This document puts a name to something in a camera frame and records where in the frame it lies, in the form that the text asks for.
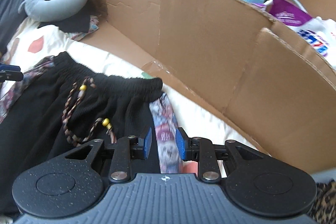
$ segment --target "neck pillow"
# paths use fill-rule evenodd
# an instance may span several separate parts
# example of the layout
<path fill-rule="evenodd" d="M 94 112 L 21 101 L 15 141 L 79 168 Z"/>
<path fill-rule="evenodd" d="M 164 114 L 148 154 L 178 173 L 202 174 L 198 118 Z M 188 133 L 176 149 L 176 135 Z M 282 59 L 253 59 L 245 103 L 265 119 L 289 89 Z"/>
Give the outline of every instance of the neck pillow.
<path fill-rule="evenodd" d="M 75 15 L 87 0 L 25 0 L 19 7 L 25 6 L 27 15 L 40 22 L 60 21 Z"/>

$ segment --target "silver bolt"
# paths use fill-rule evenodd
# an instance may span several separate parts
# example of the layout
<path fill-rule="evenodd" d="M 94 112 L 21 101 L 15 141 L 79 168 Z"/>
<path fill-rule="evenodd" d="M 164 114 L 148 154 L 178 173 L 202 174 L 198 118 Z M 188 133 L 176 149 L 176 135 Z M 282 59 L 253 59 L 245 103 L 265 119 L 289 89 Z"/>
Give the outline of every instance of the silver bolt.
<path fill-rule="evenodd" d="M 219 178 L 219 174 L 217 172 L 209 171 L 203 174 L 203 178 L 209 181 L 216 180 Z"/>
<path fill-rule="evenodd" d="M 123 180 L 123 179 L 127 178 L 127 173 L 123 172 L 123 171 L 113 172 L 111 174 L 111 178 L 114 179 L 114 180 Z"/>

